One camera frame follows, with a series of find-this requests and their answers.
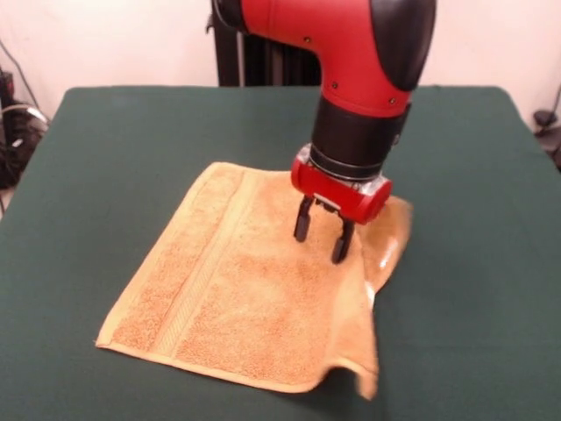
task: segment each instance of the black cable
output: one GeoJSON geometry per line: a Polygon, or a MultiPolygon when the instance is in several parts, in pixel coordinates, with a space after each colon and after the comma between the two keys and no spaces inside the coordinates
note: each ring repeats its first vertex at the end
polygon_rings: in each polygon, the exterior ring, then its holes
{"type": "Polygon", "coordinates": [[[555,110],[559,106],[559,100],[561,100],[561,84],[559,84],[559,88],[557,89],[557,96],[555,98],[555,102],[553,103],[553,108],[551,108],[551,116],[550,116],[550,119],[549,119],[547,125],[545,125],[546,127],[548,125],[550,125],[551,123],[553,123],[553,118],[555,116],[555,110]]]}
{"type": "Polygon", "coordinates": [[[21,69],[21,66],[19,66],[18,61],[16,59],[14,59],[13,55],[10,54],[10,51],[8,51],[8,48],[6,48],[6,46],[4,45],[4,43],[2,42],[1,39],[0,39],[0,48],[2,48],[4,50],[5,54],[8,56],[8,58],[11,60],[11,62],[14,64],[14,66],[18,70],[19,75],[21,76],[21,80],[24,81],[24,85],[27,88],[27,90],[29,91],[29,95],[31,96],[31,98],[33,100],[33,104],[35,105],[35,107],[37,109],[39,109],[39,103],[37,102],[37,99],[35,98],[35,95],[33,95],[33,91],[31,89],[31,87],[29,86],[29,83],[27,82],[27,79],[25,79],[24,71],[21,69]]]}

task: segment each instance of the green felt surface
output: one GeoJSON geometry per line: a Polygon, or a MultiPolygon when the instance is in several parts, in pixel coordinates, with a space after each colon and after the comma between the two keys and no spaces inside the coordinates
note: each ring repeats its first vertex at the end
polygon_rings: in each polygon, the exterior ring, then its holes
{"type": "Polygon", "coordinates": [[[415,206],[376,301],[380,392],[284,396],[94,348],[212,161],[289,169],[315,89],[73,89],[0,222],[6,420],[561,417],[561,177],[499,89],[422,88],[386,175],[415,206]]]}

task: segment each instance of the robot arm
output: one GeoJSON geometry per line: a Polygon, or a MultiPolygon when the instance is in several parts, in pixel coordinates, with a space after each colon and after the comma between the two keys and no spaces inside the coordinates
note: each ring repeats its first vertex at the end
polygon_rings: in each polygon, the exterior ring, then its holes
{"type": "Polygon", "coordinates": [[[343,219],[332,260],[346,256],[355,223],[376,218],[392,183],[383,164],[401,135],[430,50],[436,0],[213,0],[237,31],[314,53],[321,98],[292,183],[304,195],[295,228],[306,239],[313,202],[343,219]]]}

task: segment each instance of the white wall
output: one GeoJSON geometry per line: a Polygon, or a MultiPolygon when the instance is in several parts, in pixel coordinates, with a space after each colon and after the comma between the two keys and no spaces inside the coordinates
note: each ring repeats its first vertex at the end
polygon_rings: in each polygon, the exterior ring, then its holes
{"type": "MultiPolygon", "coordinates": [[[[208,15],[209,0],[0,0],[0,38],[52,115],[74,86],[216,85],[208,15]]],[[[501,86],[530,123],[561,83],[561,1],[439,0],[422,82],[501,86]]]]}

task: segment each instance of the tan towel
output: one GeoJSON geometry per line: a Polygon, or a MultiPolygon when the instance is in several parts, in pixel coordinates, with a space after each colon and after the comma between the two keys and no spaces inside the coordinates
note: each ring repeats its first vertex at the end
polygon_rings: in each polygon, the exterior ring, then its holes
{"type": "Polygon", "coordinates": [[[375,396],[373,292],[408,241],[410,205],[391,197],[357,227],[334,266],[341,222],[312,207],[293,238],[302,196],[288,172],[208,167],[118,298],[96,346],[225,381],[287,393],[312,390],[334,367],[375,396]]]}

